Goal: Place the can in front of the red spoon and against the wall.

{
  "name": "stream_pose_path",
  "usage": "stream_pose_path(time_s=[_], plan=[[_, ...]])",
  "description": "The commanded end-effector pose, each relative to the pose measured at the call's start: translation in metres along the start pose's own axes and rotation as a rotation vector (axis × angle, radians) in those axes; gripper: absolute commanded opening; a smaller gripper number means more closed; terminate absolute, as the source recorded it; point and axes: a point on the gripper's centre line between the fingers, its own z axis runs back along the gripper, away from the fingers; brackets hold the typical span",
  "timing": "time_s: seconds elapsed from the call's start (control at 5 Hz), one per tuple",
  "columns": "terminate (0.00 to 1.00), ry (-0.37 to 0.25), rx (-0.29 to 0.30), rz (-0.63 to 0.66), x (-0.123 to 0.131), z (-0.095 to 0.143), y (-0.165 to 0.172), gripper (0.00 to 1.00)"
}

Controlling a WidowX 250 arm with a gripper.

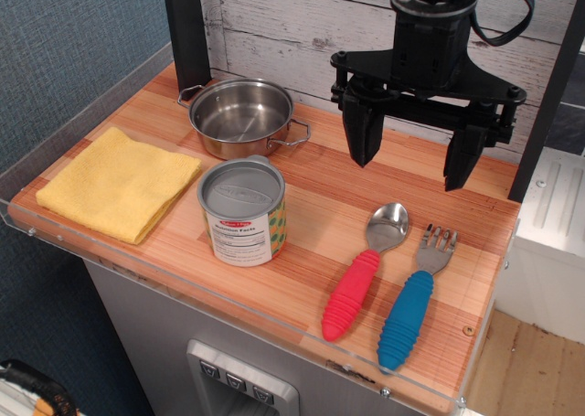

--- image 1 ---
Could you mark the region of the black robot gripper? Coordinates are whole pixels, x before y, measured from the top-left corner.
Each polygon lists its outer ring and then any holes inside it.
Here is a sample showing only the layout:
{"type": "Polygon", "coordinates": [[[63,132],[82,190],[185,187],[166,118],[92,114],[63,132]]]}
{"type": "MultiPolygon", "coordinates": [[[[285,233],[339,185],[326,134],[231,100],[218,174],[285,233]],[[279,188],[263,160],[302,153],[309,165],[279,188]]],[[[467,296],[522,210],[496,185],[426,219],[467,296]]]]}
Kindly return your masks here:
{"type": "Polygon", "coordinates": [[[384,118],[398,117],[453,133],[443,168],[446,191],[464,187],[485,146],[509,143],[524,90],[476,66],[468,55],[475,33],[503,46],[527,28],[521,20],[488,37],[475,13],[478,0],[390,0],[393,47],[343,51],[332,100],[343,112],[351,158],[365,167],[381,146],[384,118]]]}

